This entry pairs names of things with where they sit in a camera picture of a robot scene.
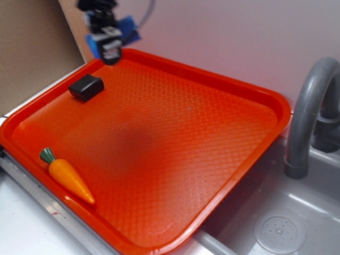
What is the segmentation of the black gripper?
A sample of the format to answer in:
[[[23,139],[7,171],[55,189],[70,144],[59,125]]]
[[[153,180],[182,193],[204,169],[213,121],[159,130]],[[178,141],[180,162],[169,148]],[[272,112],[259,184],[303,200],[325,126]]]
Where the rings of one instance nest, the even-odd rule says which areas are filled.
[[[122,56],[122,42],[116,40],[123,34],[117,28],[117,21],[113,9],[117,6],[114,0],[79,0],[76,7],[84,13],[86,24],[93,41],[114,40],[102,45],[103,62],[106,65],[116,64]]]

